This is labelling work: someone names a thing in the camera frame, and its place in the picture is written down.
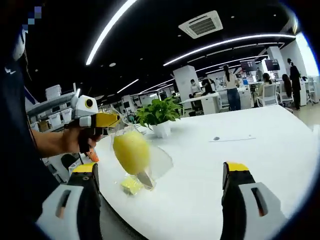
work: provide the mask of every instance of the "computer monitor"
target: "computer monitor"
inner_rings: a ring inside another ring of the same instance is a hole
[[[242,61],[241,68],[244,72],[256,71],[257,70],[256,61],[255,60]]]
[[[123,106],[124,106],[125,109],[130,108],[130,104],[129,104],[128,101],[124,102]]]
[[[280,70],[279,62],[277,59],[265,60],[266,69],[268,71],[278,71]]]

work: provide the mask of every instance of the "human hand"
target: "human hand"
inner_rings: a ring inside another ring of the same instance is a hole
[[[79,134],[83,130],[80,127],[73,127],[69,129],[65,129],[62,135],[62,147],[66,153],[79,153]],[[94,148],[102,138],[102,135],[93,136],[92,138],[88,138],[87,143],[91,148]]]

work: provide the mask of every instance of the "ceiling air conditioner vent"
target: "ceiling air conditioner vent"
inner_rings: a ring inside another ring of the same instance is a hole
[[[193,39],[224,29],[217,11],[197,16],[181,24],[179,28]]]

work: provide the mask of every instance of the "blue pants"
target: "blue pants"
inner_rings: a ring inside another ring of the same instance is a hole
[[[240,110],[241,104],[240,104],[240,95],[239,95],[238,89],[236,88],[227,89],[226,93],[228,96],[228,101],[229,101],[231,111]]]

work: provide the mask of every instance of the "clear plastic bag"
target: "clear plastic bag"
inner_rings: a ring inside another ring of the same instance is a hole
[[[114,108],[110,113],[120,115],[119,124],[109,131],[111,147],[124,170],[135,176],[146,189],[152,190],[155,180],[173,167],[172,158],[161,148],[147,141],[135,126]]]

